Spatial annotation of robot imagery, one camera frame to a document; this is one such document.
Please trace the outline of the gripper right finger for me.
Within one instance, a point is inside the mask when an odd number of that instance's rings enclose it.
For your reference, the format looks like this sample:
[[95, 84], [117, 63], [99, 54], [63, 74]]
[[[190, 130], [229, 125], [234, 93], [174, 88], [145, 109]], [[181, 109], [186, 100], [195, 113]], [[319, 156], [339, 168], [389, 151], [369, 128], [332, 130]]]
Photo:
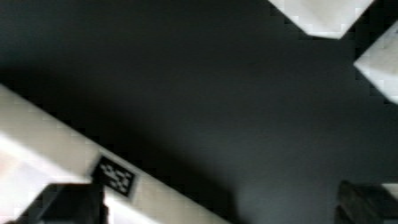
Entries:
[[398, 199], [380, 184], [339, 183], [334, 224], [398, 224]]

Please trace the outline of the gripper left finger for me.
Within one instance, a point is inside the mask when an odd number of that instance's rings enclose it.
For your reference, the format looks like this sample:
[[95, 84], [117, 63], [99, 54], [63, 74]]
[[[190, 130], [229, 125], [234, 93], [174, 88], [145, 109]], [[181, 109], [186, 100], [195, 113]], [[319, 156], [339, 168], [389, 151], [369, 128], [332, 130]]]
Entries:
[[104, 191], [97, 184], [51, 183], [16, 224], [108, 224]]

